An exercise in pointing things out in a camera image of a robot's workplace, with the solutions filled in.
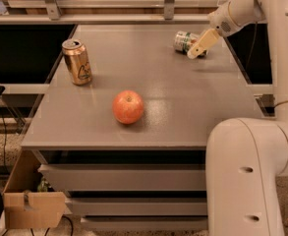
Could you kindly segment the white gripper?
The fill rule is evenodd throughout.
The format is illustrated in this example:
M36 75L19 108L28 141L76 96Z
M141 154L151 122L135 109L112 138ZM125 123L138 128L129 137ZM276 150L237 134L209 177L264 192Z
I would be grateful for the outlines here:
M195 59L211 48L220 36L227 37L238 32L239 27L230 14L230 2L219 6L217 10L208 14L209 24L212 29L205 30L201 37L191 46L187 52L190 59Z

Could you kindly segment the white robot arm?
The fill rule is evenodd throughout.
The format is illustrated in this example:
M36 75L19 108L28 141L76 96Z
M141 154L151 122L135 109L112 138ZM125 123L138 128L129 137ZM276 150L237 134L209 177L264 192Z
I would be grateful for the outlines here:
M210 133L205 158L209 236L284 236L275 179L288 176L288 0L230 0L189 49L196 58L219 37L267 23L275 118L234 118Z

